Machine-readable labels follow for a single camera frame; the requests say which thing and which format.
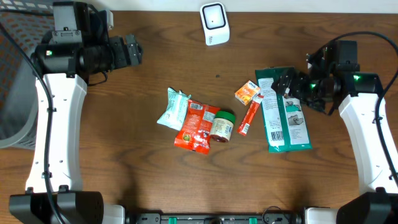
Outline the green product pouch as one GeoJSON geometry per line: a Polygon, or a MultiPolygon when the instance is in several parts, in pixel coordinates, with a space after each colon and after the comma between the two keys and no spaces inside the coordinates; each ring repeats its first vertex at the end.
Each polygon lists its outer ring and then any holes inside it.
{"type": "Polygon", "coordinates": [[[257,84],[264,97],[261,102],[262,117],[270,153],[312,148],[300,101],[278,95],[271,88],[288,70],[289,67],[274,67],[255,71],[257,84]]]}

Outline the small orange box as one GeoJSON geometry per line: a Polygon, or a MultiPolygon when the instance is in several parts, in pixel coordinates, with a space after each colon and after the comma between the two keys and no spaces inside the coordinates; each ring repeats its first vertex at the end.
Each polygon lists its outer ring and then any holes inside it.
{"type": "Polygon", "coordinates": [[[234,95],[243,105],[248,105],[260,90],[254,82],[248,80],[234,95]]]}

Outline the red sachet stick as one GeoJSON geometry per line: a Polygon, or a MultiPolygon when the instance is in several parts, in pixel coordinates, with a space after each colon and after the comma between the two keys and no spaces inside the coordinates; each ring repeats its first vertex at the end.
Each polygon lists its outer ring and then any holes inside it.
{"type": "Polygon", "coordinates": [[[255,117],[255,114],[260,107],[260,104],[264,97],[262,95],[257,95],[252,99],[252,102],[250,104],[250,107],[241,123],[239,126],[237,132],[243,136],[246,136],[249,130],[249,127],[255,117]]]}

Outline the mint green wipes pack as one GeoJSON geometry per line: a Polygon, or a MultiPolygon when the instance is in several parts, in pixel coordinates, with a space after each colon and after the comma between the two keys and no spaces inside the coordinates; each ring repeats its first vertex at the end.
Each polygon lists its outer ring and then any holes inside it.
{"type": "Polygon", "coordinates": [[[157,120],[157,124],[180,131],[185,121],[188,109],[188,101],[192,97],[181,91],[168,88],[168,105],[165,112],[157,120]]]}

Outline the green lid spice jar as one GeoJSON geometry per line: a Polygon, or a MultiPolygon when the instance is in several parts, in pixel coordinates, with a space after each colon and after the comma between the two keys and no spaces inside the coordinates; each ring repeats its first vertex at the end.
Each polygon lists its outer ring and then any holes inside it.
{"type": "Polygon", "coordinates": [[[234,114],[218,111],[213,120],[210,138],[218,142],[229,142],[236,121],[234,114]]]}

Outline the orange snack packet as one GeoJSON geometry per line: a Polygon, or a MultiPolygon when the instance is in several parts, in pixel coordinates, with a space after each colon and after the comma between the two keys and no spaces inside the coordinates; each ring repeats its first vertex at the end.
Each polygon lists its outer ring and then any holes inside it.
{"type": "Polygon", "coordinates": [[[210,151],[210,131],[220,108],[189,100],[184,124],[174,146],[207,155],[210,151]]]}

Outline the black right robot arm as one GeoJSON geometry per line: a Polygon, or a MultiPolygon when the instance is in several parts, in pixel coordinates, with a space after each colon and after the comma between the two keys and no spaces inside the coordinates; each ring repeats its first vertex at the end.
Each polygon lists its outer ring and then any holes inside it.
{"type": "Polygon", "coordinates": [[[304,222],[397,223],[397,149],[378,75],[335,71],[326,78],[313,78],[290,68],[272,88],[308,105],[332,99],[356,159],[359,197],[339,209],[306,208],[304,222]]]}

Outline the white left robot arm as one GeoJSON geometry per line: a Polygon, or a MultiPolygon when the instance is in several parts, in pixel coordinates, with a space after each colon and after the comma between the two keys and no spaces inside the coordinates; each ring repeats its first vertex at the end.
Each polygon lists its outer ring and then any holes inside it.
{"type": "Polygon", "coordinates": [[[136,66],[143,49],[135,36],[78,37],[58,31],[36,47],[37,137],[25,192],[11,195],[9,211],[22,223],[131,223],[122,205],[107,205],[99,192],[83,190],[80,119],[88,79],[136,66]]]}

